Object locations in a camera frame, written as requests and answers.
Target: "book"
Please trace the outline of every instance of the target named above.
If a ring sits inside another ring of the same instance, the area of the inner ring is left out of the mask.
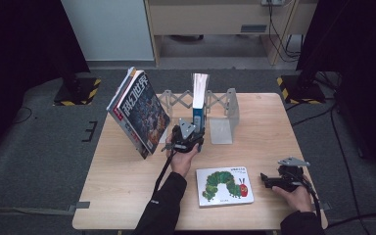
[[[195,132],[200,133],[206,127],[206,91],[209,83],[209,75],[204,73],[193,73],[193,124]]]
[[[170,119],[144,71],[128,70],[107,110],[144,159],[155,153]]]
[[[196,169],[200,208],[251,204],[252,192],[244,166]]]

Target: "wooden table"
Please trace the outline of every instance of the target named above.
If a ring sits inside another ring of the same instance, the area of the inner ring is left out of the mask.
[[[303,158],[281,98],[273,93],[239,93],[237,99],[240,123],[234,143],[212,145],[207,129],[203,150],[194,158],[186,177],[188,186],[177,230],[277,230],[292,212],[281,197],[264,187],[259,177],[261,172],[278,176],[278,160]],[[192,118],[192,110],[182,105],[175,105],[173,113],[175,123],[178,118]],[[223,117],[223,109],[213,106],[208,117]],[[72,226],[80,230],[135,228],[165,163],[163,146],[143,160],[107,115],[80,197],[80,202],[90,202],[90,207],[76,210]],[[200,209],[195,169],[239,165],[248,170],[255,201],[250,205]],[[310,179],[306,168],[305,174]]]

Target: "children's book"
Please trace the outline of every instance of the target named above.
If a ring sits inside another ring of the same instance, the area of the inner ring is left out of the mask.
[[[144,71],[129,69],[108,111],[144,159],[154,154],[169,116]]]
[[[255,200],[244,166],[196,170],[200,208],[250,204]]]

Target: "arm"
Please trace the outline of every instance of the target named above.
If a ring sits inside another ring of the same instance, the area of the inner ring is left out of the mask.
[[[274,186],[273,191],[286,199],[289,206],[296,210],[287,216],[281,223],[280,228],[284,235],[323,235],[322,226],[312,212],[310,194],[304,186],[298,187],[289,193],[279,187]]]
[[[187,181],[179,173],[172,172],[146,206],[133,235],[173,234],[186,186]]]
[[[170,162],[172,172],[162,188],[155,193],[146,206],[132,233],[133,235],[173,234],[179,218],[179,204],[187,186],[185,176],[191,167],[192,159],[197,153],[198,144],[189,153],[176,153],[173,156]],[[166,156],[170,156],[170,150],[166,151]]]

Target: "robotic hand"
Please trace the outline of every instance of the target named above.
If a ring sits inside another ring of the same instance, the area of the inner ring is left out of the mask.
[[[170,144],[166,144],[164,149],[173,149],[180,153],[188,153],[199,143],[204,144],[205,129],[200,133],[194,132],[195,125],[187,123],[184,119],[179,119],[179,125],[172,129],[172,140]]]
[[[304,170],[300,166],[310,166],[310,163],[295,159],[293,157],[279,161],[279,178],[269,178],[261,173],[261,181],[266,188],[278,186],[288,192],[293,192],[298,186],[304,185],[308,191],[312,191],[310,182],[304,179]]]

